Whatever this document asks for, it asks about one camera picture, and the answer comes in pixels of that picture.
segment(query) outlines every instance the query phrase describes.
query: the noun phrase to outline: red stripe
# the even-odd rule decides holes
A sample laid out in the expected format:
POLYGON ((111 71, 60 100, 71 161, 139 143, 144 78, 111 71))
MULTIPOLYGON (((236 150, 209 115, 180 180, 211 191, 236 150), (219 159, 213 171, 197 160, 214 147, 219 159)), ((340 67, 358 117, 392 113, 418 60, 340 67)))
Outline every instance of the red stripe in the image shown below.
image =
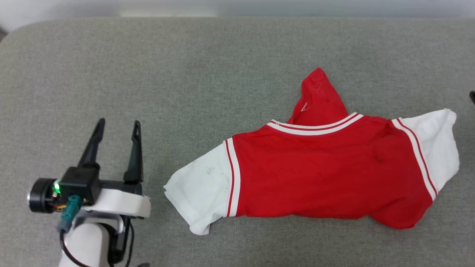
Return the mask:
POLYGON ((233 197, 233 190, 234 190, 234 168, 233 168, 233 162, 231 161, 231 155, 229 154, 229 147, 228 147, 227 140, 226 140, 226 150, 228 151, 229 164, 231 164, 231 173, 232 173, 231 193, 229 195, 228 214, 226 215, 226 217, 229 217, 229 213, 231 212, 231 200, 233 197))
POLYGON ((417 139, 417 135, 411 129, 409 129, 409 127, 402 124, 402 121, 399 118, 397 120, 402 125, 402 127, 408 129, 412 133, 414 138, 416 139, 417 147, 419 149, 419 153, 420 153, 420 157, 422 159, 422 162, 424 163, 424 168, 426 168, 426 173, 427 173, 427 177, 429 178, 430 186, 432 186, 432 189, 434 190, 434 192, 436 193, 436 196, 437 196, 437 190, 436 190, 435 186, 432 184, 432 179, 429 176, 429 169, 427 168, 426 161, 424 160, 424 155, 422 154, 422 150, 420 149, 419 139, 417 139))
POLYGON ((348 118, 347 120, 335 125, 335 126, 330 126, 330 127, 326 127, 326 128, 317 128, 317 129, 307 129, 307 128, 297 128, 297 127, 291 127, 291 126, 287 126, 287 125, 282 125, 282 124, 278 124, 274 121, 271 121, 272 123, 275 123, 275 124, 278 124, 279 126, 281 127, 284 127, 284 128, 288 128, 288 129, 294 129, 294 130, 303 130, 303 131, 320 131, 320 130, 328 130, 328 129, 332 129, 332 128, 335 128, 335 127, 338 127, 338 126, 341 126, 342 124, 345 124, 347 123, 348 121, 350 121, 351 119, 353 119, 354 117, 358 116, 358 114, 355 114, 354 116, 348 118))

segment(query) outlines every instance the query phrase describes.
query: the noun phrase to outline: striped trim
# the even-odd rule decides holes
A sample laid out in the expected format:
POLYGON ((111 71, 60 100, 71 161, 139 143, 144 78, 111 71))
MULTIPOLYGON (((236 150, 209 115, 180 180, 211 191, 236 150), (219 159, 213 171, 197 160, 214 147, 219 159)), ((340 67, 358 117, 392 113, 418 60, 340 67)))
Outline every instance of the striped trim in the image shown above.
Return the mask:
POLYGON ((417 138, 417 135, 411 129, 409 129, 409 127, 402 124, 401 118, 394 119, 391 121, 396 128, 405 132, 409 137, 409 140, 412 144, 412 150, 414 151, 414 155, 416 156, 417 163, 422 173, 422 178, 424 179, 424 184, 426 185, 427 191, 432 197, 432 200, 434 200, 437 196, 437 190, 434 187, 434 184, 429 176, 429 170, 427 168, 426 160, 424 159, 424 154, 422 153, 422 150, 420 148, 420 143, 419 139, 417 138))
POLYGON ((227 139, 225 143, 232 172, 227 217, 234 217, 238 211, 239 192, 241 191, 241 172, 239 170, 238 157, 234 150, 233 138, 227 139))
POLYGON ((304 125, 295 125, 295 124, 285 124, 278 122, 276 120, 270 121, 267 125, 279 130, 281 132, 297 135, 321 135, 337 132, 345 127, 348 127, 357 120, 363 118, 364 116, 358 113, 353 113, 348 117, 335 122, 333 124, 320 125, 320 126, 304 126, 304 125))

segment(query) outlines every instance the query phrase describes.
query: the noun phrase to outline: gray table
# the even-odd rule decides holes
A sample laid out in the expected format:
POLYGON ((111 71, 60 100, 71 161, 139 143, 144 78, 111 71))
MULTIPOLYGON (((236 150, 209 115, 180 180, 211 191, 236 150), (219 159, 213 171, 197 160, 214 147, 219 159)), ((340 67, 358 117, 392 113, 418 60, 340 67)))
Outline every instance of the gray table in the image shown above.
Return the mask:
POLYGON ((33 214, 38 177, 79 160, 100 117, 102 179, 121 179, 142 123, 133 263, 152 266, 474 266, 474 20, 75 19, 0 43, 0 266, 55 266, 59 214, 33 214), (228 218, 193 235, 162 186, 233 134, 285 121, 321 66, 350 112, 454 110, 460 171, 409 230, 361 220, 228 218))

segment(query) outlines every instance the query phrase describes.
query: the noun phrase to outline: black cable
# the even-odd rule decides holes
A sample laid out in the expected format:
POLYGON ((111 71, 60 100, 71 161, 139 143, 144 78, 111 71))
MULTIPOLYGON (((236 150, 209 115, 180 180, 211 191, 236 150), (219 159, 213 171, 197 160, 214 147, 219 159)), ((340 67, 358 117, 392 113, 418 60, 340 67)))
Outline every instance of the black cable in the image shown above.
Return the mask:
MULTIPOLYGON (((130 248, 129 248, 129 257, 127 258, 127 263, 125 264, 125 267, 129 267, 130 265, 130 260, 132 259, 132 250, 133 250, 133 240, 135 239, 135 230, 133 229, 132 222, 130 222, 130 230, 131 230, 131 238, 130 238, 130 248)), ((78 261, 73 255, 71 255, 71 252, 67 250, 66 245, 64 244, 64 230, 61 230, 59 234, 59 244, 61 245, 61 249, 64 251, 64 254, 71 260, 74 264, 80 266, 80 267, 90 267, 80 261, 78 261)), ((139 265, 139 267, 144 266, 146 267, 146 263, 142 263, 139 265)))

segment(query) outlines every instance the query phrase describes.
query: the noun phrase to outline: white sleeve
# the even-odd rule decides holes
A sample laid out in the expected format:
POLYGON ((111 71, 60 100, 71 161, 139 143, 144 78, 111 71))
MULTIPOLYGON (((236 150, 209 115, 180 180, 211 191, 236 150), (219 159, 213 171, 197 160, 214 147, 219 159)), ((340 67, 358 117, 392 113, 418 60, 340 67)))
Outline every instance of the white sleeve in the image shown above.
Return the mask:
POLYGON ((197 235, 209 233, 209 225, 228 211, 232 179, 226 145, 176 171, 164 186, 165 196, 197 235))
POLYGON ((458 171, 458 151, 452 134, 455 120, 456 114, 450 109, 401 119, 401 123, 412 130, 418 139, 437 193, 458 171))

